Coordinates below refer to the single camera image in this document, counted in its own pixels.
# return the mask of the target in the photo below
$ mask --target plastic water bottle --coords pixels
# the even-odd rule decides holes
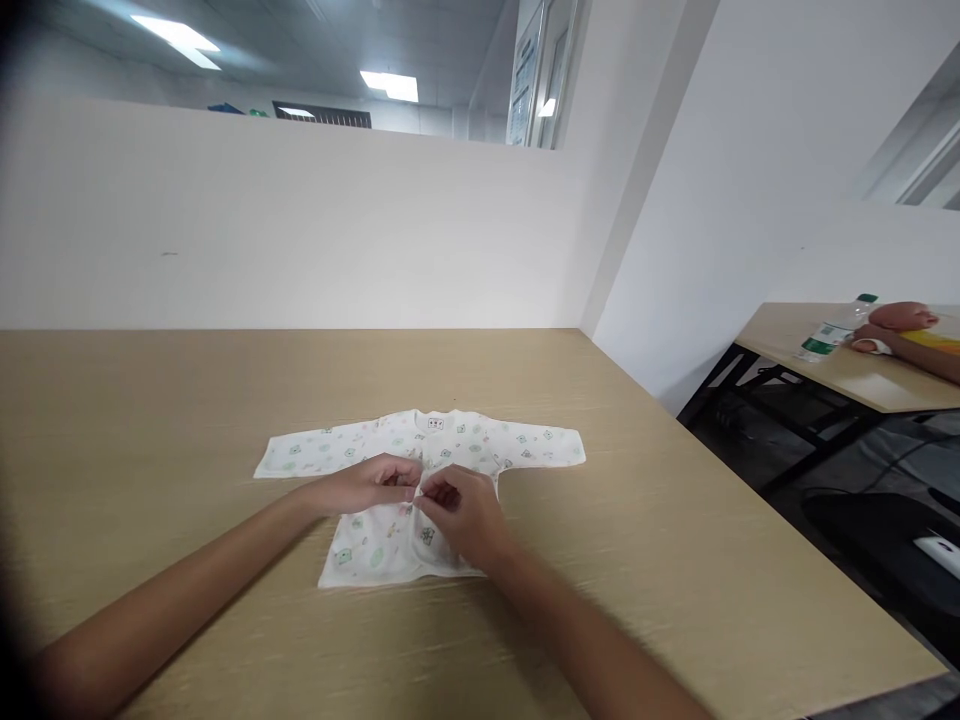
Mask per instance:
[[[807,362],[820,362],[837,346],[850,337],[850,334],[863,324],[873,310],[876,295],[864,293],[849,305],[839,308],[806,342],[800,346],[797,357]]]

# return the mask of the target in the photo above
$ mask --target black cable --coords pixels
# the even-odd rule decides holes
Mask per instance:
[[[810,486],[810,487],[804,488],[804,489],[800,492],[800,499],[801,499],[801,500],[806,500],[806,499],[810,496],[810,494],[811,494],[813,491],[815,491],[815,490],[826,490],[827,492],[837,492],[837,493],[841,493],[841,494],[843,494],[843,495],[855,495],[855,494],[856,494],[856,493],[854,493],[854,492],[851,492],[850,490],[844,490],[843,488],[832,488],[832,487],[827,487],[826,485],[812,485],[812,486]]]
[[[867,485],[866,487],[861,488],[860,490],[857,490],[856,494],[857,494],[857,495],[862,495],[862,494],[865,493],[865,492],[869,492],[870,490],[873,490],[873,488],[875,488],[875,487],[880,483],[880,481],[883,480],[883,479],[887,476],[887,474],[888,474],[891,470],[893,470],[897,465],[900,464],[900,461],[901,461],[901,460],[907,459],[908,457],[910,457],[911,455],[913,455],[913,454],[914,454],[917,450],[919,450],[920,448],[925,448],[927,445],[932,445],[933,443],[944,442],[945,440],[956,440],[957,438],[960,438],[960,434],[958,434],[958,435],[944,435],[943,437],[929,438],[929,439],[927,439],[927,440],[924,440],[924,441],[923,441],[922,443],[920,443],[919,445],[915,445],[914,447],[912,447],[912,448],[910,448],[909,450],[907,450],[905,453],[903,453],[902,455],[900,455],[900,457],[896,458],[895,460],[891,460],[889,463],[887,463],[887,466],[886,466],[883,470],[880,471],[880,474],[877,475],[876,478],[874,478],[873,482],[870,483],[869,485]]]
[[[884,467],[883,470],[880,471],[880,474],[873,479],[873,482],[869,483],[866,487],[863,487],[860,490],[857,490],[856,492],[851,492],[850,490],[844,490],[843,488],[812,486],[812,487],[804,488],[800,493],[800,498],[801,500],[806,500],[813,491],[817,491],[817,490],[825,490],[827,492],[842,493],[844,495],[862,495],[866,492],[873,490],[873,488],[875,488],[880,483],[880,481],[883,480],[889,474],[891,470],[893,470],[897,465],[900,464],[900,461],[906,460],[909,456],[913,455],[913,453],[915,453],[920,448],[924,448],[927,445],[932,445],[934,443],[944,442],[945,440],[956,440],[957,438],[960,438],[960,434],[944,435],[943,437],[929,438],[921,442],[919,445],[914,445],[912,448],[907,450],[905,453],[901,454],[899,457],[894,458],[893,460],[888,462],[886,467]]]

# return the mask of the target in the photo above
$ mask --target hand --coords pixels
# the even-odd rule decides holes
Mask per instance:
[[[873,352],[877,349],[877,346],[870,342],[871,340],[879,340],[880,342],[890,345],[890,339],[893,337],[899,337],[893,330],[887,330],[886,328],[867,323],[853,331],[850,347],[857,352]]]
[[[878,327],[877,325],[871,325],[870,323],[861,325],[853,331],[853,339],[855,341],[880,340],[881,342],[887,342],[887,340],[891,337],[898,337],[898,335],[893,330],[887,330],[886,328]]]
[[[427,480],[423,495],[413,504],[440,528],[454,550],[485,573],[517,549],[493,480],[486,475],[450,465]]]
[[[377,455],[300,488],[321,515],[342,515],[374,505],[411,502],[420,483],[420,463]]]

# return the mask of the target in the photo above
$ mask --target baby shirt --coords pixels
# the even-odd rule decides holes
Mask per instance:
[[[558,427],[493,420],[474,412],[422,413],[270,438],[255,478],[325,475],[381,453],[418,460],[421,487],[447,465],[493,478],[510,468],[566,467],[586,460],[580,433]],[[417,488],[417,495],[422,495]],[[319,587],[402,583],[424,575],[482,575],[447,544],[411,503],[378,505],[343,515]]]

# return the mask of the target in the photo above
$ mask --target shirt sleeve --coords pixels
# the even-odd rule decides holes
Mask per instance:
[[[568,428],[491,421],[487,437],[493,459],[504,470],[512,467],[568,467],[585,462],[580,433]]]
[[[363,460],[376,420],[270,438],[255,478],[327,475]]]

